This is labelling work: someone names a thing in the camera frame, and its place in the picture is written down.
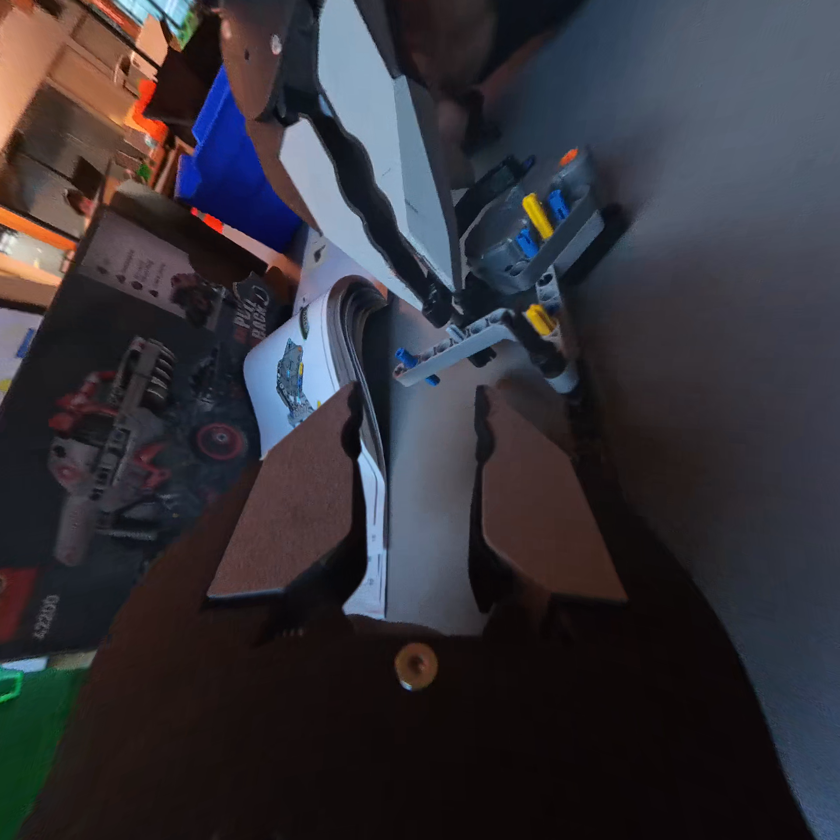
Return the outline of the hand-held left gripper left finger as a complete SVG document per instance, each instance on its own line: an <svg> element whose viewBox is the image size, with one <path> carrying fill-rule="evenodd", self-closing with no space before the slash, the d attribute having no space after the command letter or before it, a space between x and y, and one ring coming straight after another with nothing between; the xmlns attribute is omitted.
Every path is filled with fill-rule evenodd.
<svg viewBox="0 0 840 840"><path fill-rule="evenodd" d="M269 451L207 589L210 603L343 610L368 562L363 417L352 381Z"/></svg>

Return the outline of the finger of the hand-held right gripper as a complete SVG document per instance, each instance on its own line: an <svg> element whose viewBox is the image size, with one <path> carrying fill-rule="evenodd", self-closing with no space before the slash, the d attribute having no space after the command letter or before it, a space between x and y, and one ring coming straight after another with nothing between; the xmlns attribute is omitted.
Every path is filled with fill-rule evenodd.
<svg viewBox="0 0 840 840"><path fill-rule="evenodd" d="M435 327L447 324L454 292L415 257L361 143L336 118L302 115L283 133L279 162L329 241Z"/></svg>
<svg viewBox="0 0 840 840"><path fill-rule="evenodd" d="M434 100L400 66L383 2L322 4L318 82L341 128L360 142L415 257L457 291L461 257Z"/></svg>

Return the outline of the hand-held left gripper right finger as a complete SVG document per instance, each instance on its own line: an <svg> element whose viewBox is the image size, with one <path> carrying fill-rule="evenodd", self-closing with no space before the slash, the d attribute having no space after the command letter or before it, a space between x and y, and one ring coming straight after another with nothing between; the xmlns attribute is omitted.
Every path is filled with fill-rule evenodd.
<svg viewBox="0 0 840 840"><path fill-rule="evenodd" d="M619 606L627 593L571 458L489 385L476 388L468 575L480 613L534 594Z"/></svg>

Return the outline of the grey lego assembly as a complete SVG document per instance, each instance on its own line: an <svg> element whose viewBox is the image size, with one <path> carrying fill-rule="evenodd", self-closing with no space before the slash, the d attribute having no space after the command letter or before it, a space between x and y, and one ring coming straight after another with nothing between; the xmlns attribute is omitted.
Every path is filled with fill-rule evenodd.
<svg viewBox="0 0 840 840"><path fill-rule="evenodd" d="M563 154L554 173L529 184L534 157L508 156L458 200L455 211L466 268L454 293L447 338L410 353L399 349L393 375L402 385L439 383L461 361L476 367L496 346L519 344L559 394L581 390L578 350L566 301L628 229L620 204L606 204L591 151Z"/></svg>

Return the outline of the black toy set box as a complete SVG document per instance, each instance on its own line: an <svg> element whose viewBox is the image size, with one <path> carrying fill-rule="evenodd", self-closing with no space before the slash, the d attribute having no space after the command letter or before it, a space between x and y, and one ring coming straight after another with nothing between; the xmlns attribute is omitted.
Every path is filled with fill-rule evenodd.
<svg viewBox="0 0 840 840"><path fill-rule="evenodd" d="M144 186L94 213L2 400L2 663L98 646L259 459L245 358L290 313L267 271Z"/></svg>

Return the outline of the blue plastic bin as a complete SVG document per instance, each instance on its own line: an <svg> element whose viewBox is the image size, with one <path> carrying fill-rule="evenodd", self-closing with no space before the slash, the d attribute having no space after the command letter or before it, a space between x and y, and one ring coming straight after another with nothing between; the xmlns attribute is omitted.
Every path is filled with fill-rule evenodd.
<svg viewBox="0 0 840 840"><path fill-rule="evenodd" d="M275 193L221 67L192 126L194 152L179 160L175 199L262 245L284 251L301 219Z"/></svg>

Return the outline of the open instruction booklet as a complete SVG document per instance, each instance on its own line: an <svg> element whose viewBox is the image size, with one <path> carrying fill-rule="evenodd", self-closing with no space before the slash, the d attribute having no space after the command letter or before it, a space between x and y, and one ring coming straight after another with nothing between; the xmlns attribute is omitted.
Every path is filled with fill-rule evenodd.
<svg viewBox="0 0 840 840"><path fill-rule="evenodd" d="M308 232L291 317L245 359L261 455L350 382L364 399L360 474L367 517L367 569L347 601L348 614L385 619L388 480L380 425L363 368L364 329L386 305L373 276L322 234Z"/></svg>

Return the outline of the green plastic bin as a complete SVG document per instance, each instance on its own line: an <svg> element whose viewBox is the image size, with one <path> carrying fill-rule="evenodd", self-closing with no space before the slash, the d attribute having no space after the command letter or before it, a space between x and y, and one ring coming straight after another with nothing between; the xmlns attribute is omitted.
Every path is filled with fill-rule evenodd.
<svg viewBox="0 0 840 840"><path fill-rule="evenodd" d="M48 668L2 678L1 838L13 839L46 780L88 670Z"/></svg>

